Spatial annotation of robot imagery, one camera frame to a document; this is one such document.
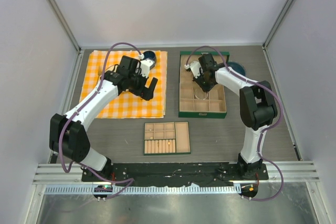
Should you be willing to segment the green jewelry tray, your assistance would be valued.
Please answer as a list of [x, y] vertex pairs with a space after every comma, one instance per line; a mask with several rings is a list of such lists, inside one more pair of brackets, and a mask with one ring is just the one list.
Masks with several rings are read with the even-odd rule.
[[144, 124], [143, 154], [183, 155], [191, 153], [188, 122], [159, 122]]

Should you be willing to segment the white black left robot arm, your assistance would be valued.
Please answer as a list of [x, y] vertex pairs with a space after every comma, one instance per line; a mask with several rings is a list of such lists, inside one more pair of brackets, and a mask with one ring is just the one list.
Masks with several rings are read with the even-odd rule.
[[89, 142], [87, 129], [102, 109], [122, 92], [129, 91], [143, 100], [154, 96], [158, 82], [153, 78], [146, 85], [156, 56], [146, 51], [138, 59], [122, 56], [111, 70], [102, 70], [96, 87], [77, 106], [64, 115], [55, 114], [50, 120], [49, 147], [73, 162], [88, 166], [98, 180], [105, 182], [112, 174], [111, 161], [95, 151]]

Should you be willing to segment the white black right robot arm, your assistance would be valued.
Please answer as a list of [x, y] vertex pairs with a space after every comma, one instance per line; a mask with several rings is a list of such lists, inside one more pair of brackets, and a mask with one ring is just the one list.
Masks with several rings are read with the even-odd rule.
[[237, 173], [250, 179], [263, 164], [262, 147], [266, 133], [278, 115], [276, 95], [269, 82], [256, 82], [246, 78], [226, 63], [218, 63], [212, 54], [184, 65], [193, 74], [193, 81], [203, 92], [210, 92], [220, 84], [239, 97], [240, 118], [245, 125], [243, 148], [238, 154]]

